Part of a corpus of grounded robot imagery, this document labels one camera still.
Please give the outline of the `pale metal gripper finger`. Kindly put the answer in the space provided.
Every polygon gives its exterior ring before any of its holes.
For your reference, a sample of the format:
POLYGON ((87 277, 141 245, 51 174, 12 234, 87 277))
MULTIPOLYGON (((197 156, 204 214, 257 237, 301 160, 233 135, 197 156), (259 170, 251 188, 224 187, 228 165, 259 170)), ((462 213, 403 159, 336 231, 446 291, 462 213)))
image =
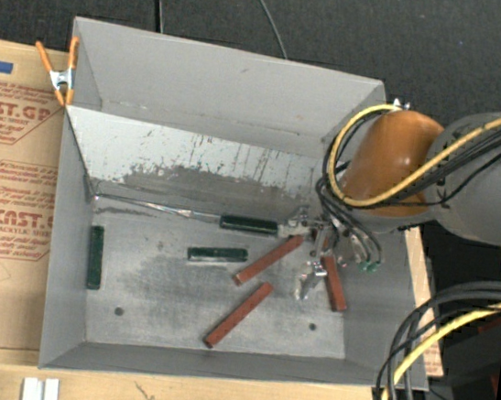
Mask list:
POLYGON ((327 276, 323 262, 319 260, 309 261, 300 271, 299 288, 297 289, 297 299, 306 300, 310 292, 327 276))
POLYGON ((285 221, 278 224, 277 237, 289 238, 290 236, 306 236, 312 228, 309 214, 303 209, 294 212, 285 221))

